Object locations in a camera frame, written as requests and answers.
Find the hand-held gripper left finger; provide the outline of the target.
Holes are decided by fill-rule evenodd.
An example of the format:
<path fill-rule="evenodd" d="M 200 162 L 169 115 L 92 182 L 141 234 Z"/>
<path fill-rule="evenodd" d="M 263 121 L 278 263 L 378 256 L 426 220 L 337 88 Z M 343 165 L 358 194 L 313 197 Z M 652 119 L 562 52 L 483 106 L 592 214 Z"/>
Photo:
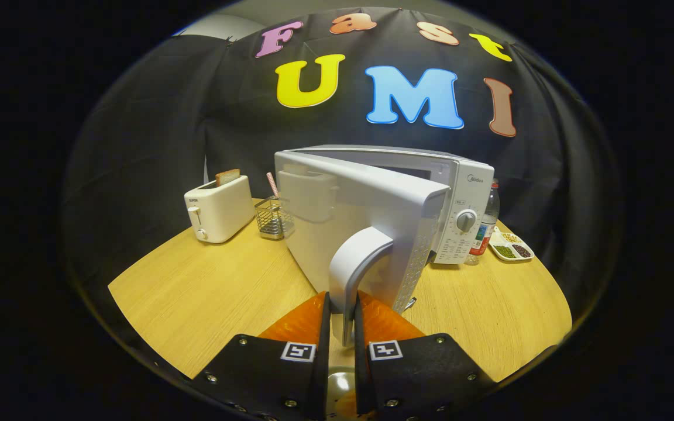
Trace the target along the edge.
<path fill-rule="evenodd" d="M 327 419 L 330 295 L 318 298 L 316 341 L 236 334 L 195 376 L 195 391 L 254 419 Z"/>

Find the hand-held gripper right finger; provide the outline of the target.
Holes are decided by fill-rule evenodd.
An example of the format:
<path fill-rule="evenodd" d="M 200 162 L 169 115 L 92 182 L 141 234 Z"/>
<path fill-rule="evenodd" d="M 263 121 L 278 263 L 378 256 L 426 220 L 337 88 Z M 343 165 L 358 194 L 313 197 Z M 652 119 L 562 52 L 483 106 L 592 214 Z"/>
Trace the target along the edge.
<path fill-rule="evenodd" d="M 354 309 L 355 411 L 369 420 L 449 420 L 495 381 L 449 334 L 396 334 L 359 293 Z"/>

